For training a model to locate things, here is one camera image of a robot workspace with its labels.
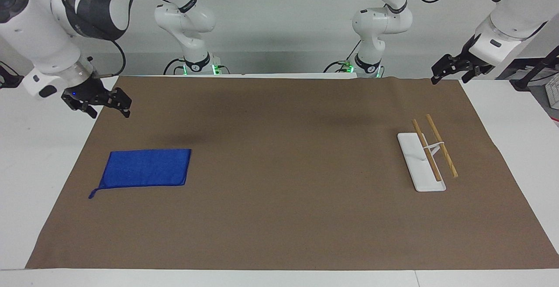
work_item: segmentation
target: white table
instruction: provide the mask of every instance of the white table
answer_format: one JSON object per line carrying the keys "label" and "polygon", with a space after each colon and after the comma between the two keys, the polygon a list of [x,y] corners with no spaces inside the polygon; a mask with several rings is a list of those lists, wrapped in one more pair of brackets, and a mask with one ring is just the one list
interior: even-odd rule
{"label": "white table", "polygon": [[[339,78],[341,75],[281,76]],[[114,80],[109,80],[106,85],[113,83]],[[559,251],[559,174],[556,172],[559,128],[529,93],[515,92],[507,81],[472,81],[463,87]],[[94,120],[81,112],[71,111],[59,98],[36,102],[23,88],[0,90],[0,120],[0,269],[6,269],[0,271],[0,287],[559,286],[559,270],[18,270],[24,268]]]}

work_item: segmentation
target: folded blue cloth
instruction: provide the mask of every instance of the folded blue cloth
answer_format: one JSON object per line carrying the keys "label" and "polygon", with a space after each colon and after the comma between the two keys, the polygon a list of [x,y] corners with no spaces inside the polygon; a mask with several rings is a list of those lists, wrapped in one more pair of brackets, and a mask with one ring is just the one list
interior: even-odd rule
{"label": "folded blue cloth", "polygon": [[186,182],[190,149],[147,149],[110,152],[99,187],[182,186]]}

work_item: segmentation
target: white tray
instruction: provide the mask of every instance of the white tray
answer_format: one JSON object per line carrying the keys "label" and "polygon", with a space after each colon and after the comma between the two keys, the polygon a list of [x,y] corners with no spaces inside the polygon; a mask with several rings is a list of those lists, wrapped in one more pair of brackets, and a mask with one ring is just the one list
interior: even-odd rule
{"label": "white tray", "polygon": [[416,133],[399,133],[398,141],[417,192],[445,191],[447,186],[444,181],[437,182],[435,179],[435,174],[429,166],[418,135]]}

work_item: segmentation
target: brown tabletop covering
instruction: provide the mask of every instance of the brown tabletop covering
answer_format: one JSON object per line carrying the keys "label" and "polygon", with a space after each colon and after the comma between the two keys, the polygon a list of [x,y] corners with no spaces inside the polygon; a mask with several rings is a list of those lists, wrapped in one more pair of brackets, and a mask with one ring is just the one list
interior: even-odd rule
{"label": "brown tabletop covering", "polygon": [[[27,268],[558,268],[456,81],[126,78],[100,114]],[[447,191],[414,190],[399,132],[430,113]],[[185,186],[100,190],[110,151],[190,148]]]}

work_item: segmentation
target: wooden chopstick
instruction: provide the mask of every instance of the wooden chopstick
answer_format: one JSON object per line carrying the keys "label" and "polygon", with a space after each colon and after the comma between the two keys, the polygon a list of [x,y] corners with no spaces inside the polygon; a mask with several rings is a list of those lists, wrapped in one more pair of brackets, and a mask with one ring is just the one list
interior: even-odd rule
{"label": "wooden chopstick", "polygon": [[417,120],[414,119],[412,122],[414,124],[415,132],[419,136],[419,141],[423,146],[423,151],[425,152],[425,156],[427,156],[427,161],[429,162],[429,165],[431,166],[431,170],[435,175],[435,180],[437,180],[437,182],[442,181],[443,178],[441,178],[441,173],[439,173],[439,170],[437,170],[437,166],[435,165],[435,159],[433,159],[433,155],[431,155],[431,151],[429,150],[429,148],[427,148],[427,142],[423,137],[423,133],[421,133],[421,129],[419,128],[419,124]]}
{"label": "wooden chopstick", "polygon": [[[437,139],[437,142],[442,142],[443,139],[441,138],[441,134],[439,134],[439,131],[437,130],[437,127],[435,126],[435,122],[433,122],[433,118],[431,118],[431,114],[427,114],[425,117],[427,117],[427,121],[429,122],[429,125],[431,126],[431,130],[433,130],[433,134],[435,135],[435,138]],[[443,155],[445,156],[445,160],[447,160],[447,164],[449,164],[449,168],[452,172],[452,177],[453,178],[458,178],[458,172],[456,171],[454,163],[452,162],[449,151],[447,150],[447,146],[445,146],[444,143],[441,144],[441,150],[443,151]]]}

